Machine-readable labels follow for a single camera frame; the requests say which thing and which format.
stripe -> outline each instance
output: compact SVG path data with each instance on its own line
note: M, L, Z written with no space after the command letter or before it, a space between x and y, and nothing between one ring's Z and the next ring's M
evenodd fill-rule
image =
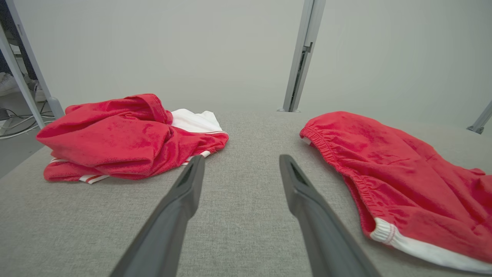
M109 175L96 175L92 178L89 178L86 182L89 183L90 185L94 184L95 182L98 182L98 181L101 181L101 180L104 180L106 178L108 178Z
M208 156L210 156L210 151L208 150L205 150L203 151L202 153L200 153L199 155L202 155L204 158L207 158ZM191 161L191 159L193 159L194 156L190 156L189 158L186 159L186 161L184 163L182 163L181 165L182 166L185 166L187 164L189 164L189 162Z
M196 133L196 134L204 134L204 135L226 134L226 135L229 135L227 132L224 132L224 131L215 131L215 132L208 132L208 133Z
M94 177L95 175L84 175L80 177L79 181L85 182L87 179Z
M53 158L50 161L50 163L62 163L62 162L68 162L68 161L64 160L64 159L58 159L58 158Z

white stripe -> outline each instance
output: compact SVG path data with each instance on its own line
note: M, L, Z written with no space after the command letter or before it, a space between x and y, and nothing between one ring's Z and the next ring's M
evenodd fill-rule
M208 132L208 133L200 133L200 134L204 134L204 135L213 135L213 134L226 134L226 135L229 135L227 132L224 132L224 131L216 131L216 132Z
M54 159L51 159L51 162L50 163L62 163L62 162L68 162L68 161L67 160L64 160L64 159L54 158Z
M202 153L200 153L200 155L202 155L204 158L207 158L208 156L210 156L210 154L211 154L211 153L210 153L210 151L208 151L208 150L205 150L205 151L203 151ZM186 161L185 161L184 163L182 163L181 165L182 165L182 166L187 165L187 164L191 161L191 159L193 159L193 157L194 157L194 156L190 156L190 157L189 157L189 158L187 158L187 159L186 159Z
M80 177L79 181L85 182L85 181L87 181L87 179L94 177L94 176L95 175L84 175L84 176Z
M375 218L374 220L376 222L376 229L370 234L370 237L377 242L391 245L407 254L441 266L482 274L492 274L492 264L427 242L405 237L394 224L381 218Z
M90 185L92 185L92 184L94 184L97 181L101 181L103 179L106 179L107 177L109 177L109 175L102 175L101 177L94 178L94 179L90 180L87 183L90 184Z

white wall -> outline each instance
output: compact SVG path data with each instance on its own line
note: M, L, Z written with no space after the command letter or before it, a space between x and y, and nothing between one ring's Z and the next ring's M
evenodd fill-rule
M276 110L304 0L14 0L65 108L140 93L166 109Z
M466 128L491 100L492 1L329 0L299 110Z

gray fabric surface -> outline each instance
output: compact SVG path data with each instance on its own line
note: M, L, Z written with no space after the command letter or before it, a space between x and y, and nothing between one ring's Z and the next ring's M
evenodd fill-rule
M303 113L216 113L226 148L206 159L200 205L188 223L178 276L310 276L288 210L278 156L296 159L383 276L475 276L439 267L363 237L341 176L298 136ZM450 162L492 173L492 141L470 131L390 124ZM0 180L2 276L107 276L182 168L149 179L48 183L41 149Z

cable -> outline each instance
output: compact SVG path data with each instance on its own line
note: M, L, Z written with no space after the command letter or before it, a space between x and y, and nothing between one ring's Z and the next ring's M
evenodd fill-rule
M45 121L44 123L50 123L50 122L54 122L54 120L51 120L51 121ZM22 135L24 133L27 133L31 130L34 130L36 129L37 127L39 127L39 125L36 124L36 126L33 126L32 128L30 128L30 126L28 127L28 129L24 129L22 131L19 131L19 132L16 132L16 133L13 133L13 134L9 134L9 135L3 135L3 136L0 136L0 139L9 139L9 138L13 138L13 137L16 137L16 136L19 136L19 135Z
M5 109L5 110L8 110L10 111L11 113L13 113L15 116L18 116L17 113L15 113L14 111L12 111L11 109Z
M54 118L55 118L54 116L47 116L47 115L41 115L41 117L44 117L44 118L49 118L49 119L54 119ZM34 116L33 116L33 115L31 115L30 117L28 117L28 118L24 119L23 121L21 121L21 122L19 122L19 123L15 124L14 126L9 126L9 127L0 126L0 128L3 128L3 129L12 129L12 128L15 128L15 127L17 127L17 126L21 125L22 123L24 123L24 122L26 122L26 121L28 121L28 120L32 119L32 118L34 118Z
M0 121L7 120L7 119L10 119L10 118L22 118L22 119L25 119L25 118L27 118L26 116L32 117L32 114L12 115L12 116L9 116L9 117L0 118ZM41 116L42 117L45 117L45 118L55 118L52 115L44 115L44 114L42 114Z
M43 106L41 107L41 111L39 113L42 113L43 112L44 106L46 105L47 102L48 102L48 100L45 100L44 101Z

